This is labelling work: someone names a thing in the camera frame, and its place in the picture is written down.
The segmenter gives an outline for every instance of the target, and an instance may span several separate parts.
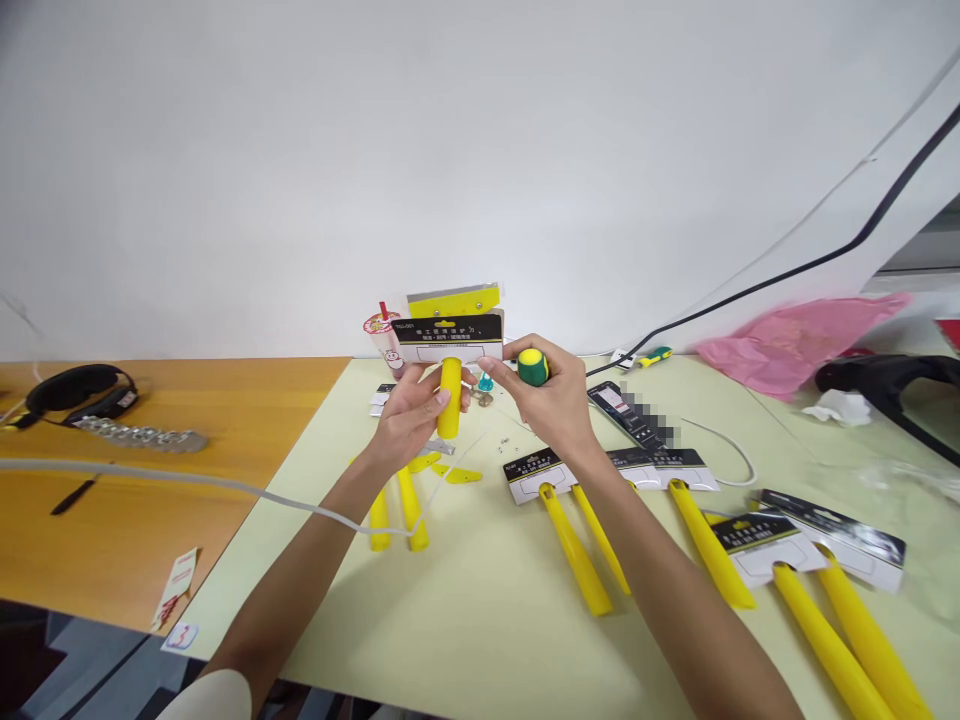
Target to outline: phone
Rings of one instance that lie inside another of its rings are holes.
[[[642,410],[638,413],[636,407],[624,401],[620,389],[610,380],[587,390],[587,397],[644,450],[668,449],[671,429],[660,427],[657,418],[643,414]]]

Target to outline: black cable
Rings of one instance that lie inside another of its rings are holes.
[[[786,280],[787,278],[791,278],[794,275],[799,275],[800,273],[806,272],[807,270],[812,270],[815,267],[819,267],[824,263],[830,262],[831,260],[835,260],[841,255],[846,255],[851,250],[862,245],[866,241],[866,239],[870,237],[873,231],[877,228],[877,225],[880,224],[880,221],[883,219],[884,215],[886,215],[887,212],[890,210],[890,206],[893,205],[893,202],[900,196],[900,193],[903,192],[903,189],[907,186],[907,183],[910,182],[910,179],[917,173],[917,170],[920,169],[920,166],[923,165],[924,162],[926,162],[927,158],[929,158],[930,155],[933,153],[933,151],[937,149],[937,146],[939,146],[940,143],[943,142],[943,140],[947,137],[947,135],[950,134],[950,131],[956,127],[958,121],[960,121],[960,105],[954,108],[953,112],[950,113],[947,119],[943,121],[943,124],[939,128],[937,128],[937,131],[933,134],[933,136],[929,140],[927,140],[924,146],[920,148],[920,151],[913,156],[913,160],[910,161],[910,164],[907,165],[906,168],[904,168],[902,173],[900,173],[900,177],[898,177],[896,182],[893,183],[893,185],[890,187],[889,190],[887,190],[887,193],[883,196],[883,199],[880,201],[880,204],[877,206],[877,209],[873,211],[873,214],[867,220],[866,224],[863,226],[860,232],[858,232],[856,237],[854,237],[853,240],[848,242],[846,245],[844,245],[841,248],[837,248],[833,252],[829,252],[826,255],[823,255],[822,257],[817,258],[816,260],[811,260],[810,262],[805,263],[804,265],[795,267],[792,270],[787,270],[786,272],[781,273],[775,277],[772,277],[769,280],[764,280],[763,282],[757,283],[756,285],[749,287],[746,290],[741,290],[740,292],[736,293],[735,295],[731,295],[725,300],[721,300],[720,302],[714,303],[708,308],[704,308],[699,312],[693,313],[693,315],[688,315],[687,317],[677,320],[676,322],[672,322],[667,325],[664,325],[663,327],[657,328],[653,332],[649,333],[643,340],[641,340],[636,345],[634,345],[633,348],[627,353],[627,355],[628,356],[633,355],[641,347],[643,347],[648,342],[650,342],[652,338],[656,337],[662,332],[665,332],[666,330],[672,330],[673,328],[678,327],[679,325],[684,325],[685,323],[688,323],[691,320],[696,320],[697,318],[703,317],[707,313],[711,313],[714,310],[718,310],[722,308],[724,305],[729,305],[730,303],[736,300],[739,300],[742,297],[746,297],[747,295],[755,293],[758,290],[763,290],[766,287],[775,285],[781,280]],[[609,370],[610,368],[615,367],[616,364],[617,364],[616,362],[610,362],[610,363],[607,363],[606,365],[602,365],[598,367],[596,370],[591,370],[590,372],[588,372],[587,377],[590,377],[591,375],[596,375],[598,372],[603,372],[604,370]]]

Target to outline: white sleeve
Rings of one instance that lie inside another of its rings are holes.
[[[250,720],[250,685],[236,670],[217,670],[174,698],[157,720]]]

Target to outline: yellow handle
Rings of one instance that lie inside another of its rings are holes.
[[[883,631],[874,621],[833,553],[819,546],[830,563],[817,575],[840,618],[853,652],[899,720],[933,718]]]
[[[560,544],[567,556],[567,562],[570,563],[573,575],[580,586],[580,592],[583,593],[583,597],[587,601],[587,607],[594,615],[606,615],[613,610],[610,596],[603,588],[600,576],[597,575],[597,569],[590,562],[587,551],[583,549],[583,545],[580,543],[580,538],[570,527],[570,521],[567,520],[567,516],[563,512],[563,507],[557,499],[553,485],[543,483],[540,486],[540,497],[543,498],[543,503],[547,506],[547,513],[553,521],[553,527],[557,531],[557,537],[560,538]]]
[[[600,546],[600,552],[602,552],[603,557],[607,559],[607,565],[613,570],[617,582],[620,583],[620,589],[623,590],[624,595],[630,595],[630,586],[627,585],[627,579],[623,576],[623,568],[620,567],[620,561],[617,560],[617,555],[613,552],[613,547],[611,547],[610,541],[607,540],[607,534],[603,531],[603,526],[597,519],[597,514],[593,511],[590,501],[587,500],[583,488],[579,485],[574,485],[573,496],[580,504],[583,516],[587,519],[587,525],[590,526],[590,530],[593,531],[593,536],[597,539],[597,544]]]
[[[690,491],[682,480],[674,478],[670,481],[670,495],[680,510],[683,521],[687,524],[687,530],[693,538],[700,557],[703,558],[703,564],[707,566],[710,577],[714,584],[723,595],[730,607],[741,610],[750,610],[757,606],[753,595],[743,583],[743,578],[733,566],[733,561],[723,549],[723,545],[713,534],[710,525],[700,512],[700,508],[690,497]]]
[[[807,595],[793,568],[785,563],[774,563],[773,581],[853,716],[857,720],[894,720],[890,708],[853,653]]]
[[[417,489],[413,486],[413,479],[410,477],[410,468],[400,468],[400,472],[397,473],[397,482],[400,483],[403,521],[407,526],[407,532],[410,532],[420,518],[420,501],[417,500]],[[430,538],[427,537],[427,523],[420,523],[417,532],[407,538],[407,542],[410,544],[410,552],[426,550],[430,544]]]
[[[437,418],[437,435],[444,440],[452,440],[460,432],[460,376],[459,358],[445,358],[440,371],[440,387],[450,391],[450,404]]]
[[[387,512],[387,496],[381,490],[377,499],[370,508],[370,527],[374,530],[390,527],[390,514]],[[390,547],[390,536],[387,533],[378,533],[370,536],[370,549],[374,552],[383,552]]]

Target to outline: pink plastic bag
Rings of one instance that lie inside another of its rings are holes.
[[[789,402],[821,363],[850,348],[912,299],[909,293],[894,293],[877,300],[814,300],[775,310],[736,337],[706,340],[697,352],[748,388]]]

